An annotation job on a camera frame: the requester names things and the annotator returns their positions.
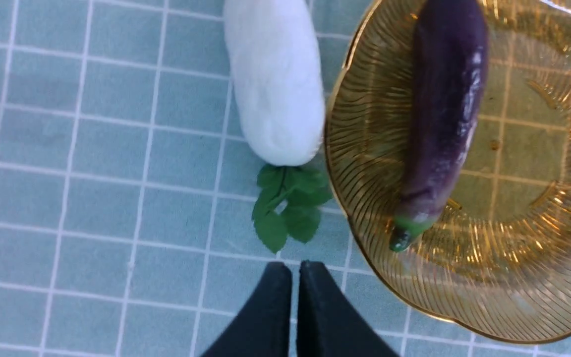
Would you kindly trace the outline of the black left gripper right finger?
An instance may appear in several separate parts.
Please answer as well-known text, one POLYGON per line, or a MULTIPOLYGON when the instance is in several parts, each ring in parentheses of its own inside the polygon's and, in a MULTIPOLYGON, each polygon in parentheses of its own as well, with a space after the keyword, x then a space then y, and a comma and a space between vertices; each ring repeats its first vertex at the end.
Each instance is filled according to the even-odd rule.
POLYGON ((322 262, 299 269, 299 357, 398 357, 360 316, 322 262))

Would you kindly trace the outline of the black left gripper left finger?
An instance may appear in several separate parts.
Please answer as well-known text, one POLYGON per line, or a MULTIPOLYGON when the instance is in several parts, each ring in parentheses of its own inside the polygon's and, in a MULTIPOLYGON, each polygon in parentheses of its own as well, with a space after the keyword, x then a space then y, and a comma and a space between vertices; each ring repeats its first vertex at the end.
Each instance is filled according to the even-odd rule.
POLYGON ((204 357, 287 357, 292 272, 269 262, 251 296, 204 357))

